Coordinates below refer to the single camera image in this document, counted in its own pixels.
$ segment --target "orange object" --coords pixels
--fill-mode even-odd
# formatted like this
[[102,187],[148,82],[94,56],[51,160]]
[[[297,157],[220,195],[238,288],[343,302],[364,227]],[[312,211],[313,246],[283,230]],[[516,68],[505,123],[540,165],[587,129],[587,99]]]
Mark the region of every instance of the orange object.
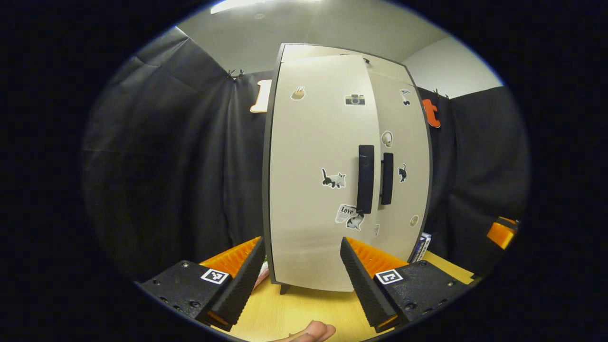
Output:
[[382,327],[386,326],[388,323],[391,323],[392,321],[394,321],[394,320],[396,320],[396,319],[397,319],[397,315],[393,315],[393,316],[391,316],[391,318],[389,318],[389,319],[387,319],[386,321],[384,321],[384,322],[382,322],[382,323],[378,324],[378,327],[379,327],[379,328],[382,328]]
[[251,253],[259,239],[260,237],[258,236],[247,242],[241,243],[238,246],[232,247],[227,251],[219,253],[218,255],[199,263],[199,265],[229,273],[233,278],[235,278],[238,270],[241,269],[245,259],[247,259],[247,256],[249,256],[249,253]]
[[366,245],[363,242],[346,238],[350,246],[353,248],[355,254],[365,267],[367,274],[374,278],[376,273],[384,272],[388,270],[394,270],[395,268],[409,265],[407,262],[381,251],[370,245]]
[[426,112],[426,120],[429,122],[429,125],[435,128],[441,127],[441,121],[437,120],[437,118],[435,117],[437,107],[435,107],[429,99],[422,100],[422,104],[424,106],[424,111]]
[[499,219],[492,224],[492,227],[486,236],[504,250],[509,243],[511,243],[516,232],[517,223],[515,221],[499,217]]
[[225,320],[223,320],[223,319],[222,319],[222,317],[220,317],[220,316],[216,315],[216,314],[215,314],[215,312],[213,312],[213,311],[209,310],[209,311],[207,312],[207,314],[209,315],[209,317],[211,317],[211,318],[215,319],[216,321],[220,322],[221,324],[223,324],[223,325],[225,325],[225,326],[227,326],[227,325],[228,325],[228,323],[227,323]]

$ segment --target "human hand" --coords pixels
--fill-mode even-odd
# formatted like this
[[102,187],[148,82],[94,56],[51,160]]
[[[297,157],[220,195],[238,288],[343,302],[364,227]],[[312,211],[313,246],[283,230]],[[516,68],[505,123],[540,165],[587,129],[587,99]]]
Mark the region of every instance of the human hand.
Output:
[[311,321],[308,326],[297,333],[290,333],[289,337],[271,342],[323,342],[336,333],[336,327],[320,321]]

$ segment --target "cabinet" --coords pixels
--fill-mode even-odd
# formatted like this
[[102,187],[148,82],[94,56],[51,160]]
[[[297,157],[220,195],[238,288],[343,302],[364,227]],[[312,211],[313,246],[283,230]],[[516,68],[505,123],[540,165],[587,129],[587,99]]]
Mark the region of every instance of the cabinet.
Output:
[[271,281],[352,291],[343,236],[407,260],[421,233],[431,150],[420,97],[404,66],[333,47],[283,44],[274,80],[263,177]]

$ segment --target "cabinet door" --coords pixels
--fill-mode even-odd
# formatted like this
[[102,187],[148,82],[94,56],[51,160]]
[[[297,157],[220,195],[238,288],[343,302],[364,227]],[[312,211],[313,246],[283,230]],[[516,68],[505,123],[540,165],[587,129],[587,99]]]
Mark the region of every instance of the cabinet door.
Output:
[[392,153],[394,160],[392,202],[378,208],[378,236],[372,245],[408,261],[422,232],[430,197],[428,125],[412,85],[375,73],[370,73],[370,79],[378,110],[381,155]]
[[[284,62],[269,147],[269,231],[275,280],[352,291],[343,236],[371,243],[380,187],[376,101],[360,55]],[[357,215],[359,146],[372,145],[371,213]]]

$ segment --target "table surface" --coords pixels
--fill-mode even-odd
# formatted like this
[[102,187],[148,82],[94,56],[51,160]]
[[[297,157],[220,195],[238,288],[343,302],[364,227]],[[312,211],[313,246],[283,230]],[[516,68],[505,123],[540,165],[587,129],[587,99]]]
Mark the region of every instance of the table surface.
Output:
[[[423,259],[465,284],[473,281],[473,273],[429,251]],[[301,331],[315,320],[336,327],[336,334],[329,338],[330,342],[362,341],[380,335],[367,322],[355,292],[290,287],[287,293],[280,295],[280,287],[271,284],[269,277],[260,283],[251,293],[238,323],[228,334],[251,342],[267,342]]]

